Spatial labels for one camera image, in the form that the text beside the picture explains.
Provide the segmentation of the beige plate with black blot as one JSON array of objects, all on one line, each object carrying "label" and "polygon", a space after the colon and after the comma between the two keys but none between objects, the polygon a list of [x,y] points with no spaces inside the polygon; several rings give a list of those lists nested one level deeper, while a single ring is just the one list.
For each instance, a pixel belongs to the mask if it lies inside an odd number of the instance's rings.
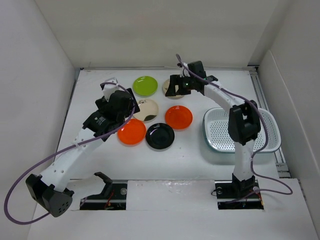
[{"label": "beige plate with black blot", "polygon": [[140,109],[133,115],[139,121],[150,122],[155,119],[159,113],[158,104],[152,99],[141,99],[137,102]]}]

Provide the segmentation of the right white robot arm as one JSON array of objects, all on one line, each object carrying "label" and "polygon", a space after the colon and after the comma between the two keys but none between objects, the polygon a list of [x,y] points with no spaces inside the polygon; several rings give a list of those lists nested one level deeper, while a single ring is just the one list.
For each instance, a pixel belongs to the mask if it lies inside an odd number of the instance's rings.
[{"label": "right white robot arm", "polygon": [[201,61],[179,62],[180,74],[170,76],[167,97],[189,95],[192,90],[216,102],[228,113],[228,134],[234,142],[235,166],[229,203],[252,195],[255,175],[252,170],[254,144],[261,131],[260,112],[253,100],[232,93],[214,76],[207,76]]}]

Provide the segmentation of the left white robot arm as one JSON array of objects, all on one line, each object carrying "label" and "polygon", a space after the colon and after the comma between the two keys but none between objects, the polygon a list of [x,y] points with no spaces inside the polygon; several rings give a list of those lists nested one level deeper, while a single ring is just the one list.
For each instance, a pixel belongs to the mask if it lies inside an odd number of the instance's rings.
[{"label": "left white robot arm", "polygon": [[75,147],[62,153],[39,175],[30,174],[26,186],[31,197],[50,215],[61,216],[72,204],[74,191],[67,189],[70,179],[89,162],[89,155],[110,135],[118,131],[139,106],[131,88],[116,89],[109,97],[95,102],[97,110],[83,123],[74,140]]}]

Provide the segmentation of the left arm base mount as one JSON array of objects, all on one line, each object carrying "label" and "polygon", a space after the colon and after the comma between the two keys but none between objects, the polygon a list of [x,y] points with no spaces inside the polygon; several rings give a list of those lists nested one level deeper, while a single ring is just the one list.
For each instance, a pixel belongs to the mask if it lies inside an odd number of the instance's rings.
[{"label": "left arm base mount", "polygon": [[86,196],[80,201],[80,210],[104,210],[124,211],[127,205],[128,181],[113,181],[102,172],[96,172],[96,177],[103,181],[103,188],[100,193]]}]

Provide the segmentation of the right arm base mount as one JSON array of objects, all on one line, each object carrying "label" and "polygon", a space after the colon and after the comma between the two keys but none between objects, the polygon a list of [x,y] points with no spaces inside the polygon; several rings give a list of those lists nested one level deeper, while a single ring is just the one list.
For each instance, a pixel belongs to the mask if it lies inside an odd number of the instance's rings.
[{"label": "right arm base mount", "polygon": [[231,180],[215,181],[215,189],[211,195],[217,199],[219,210],[263,210],[263,202],[259,193],[254,193],[254,188],[259,187],[256,180],[253,186],[236,192]]}]

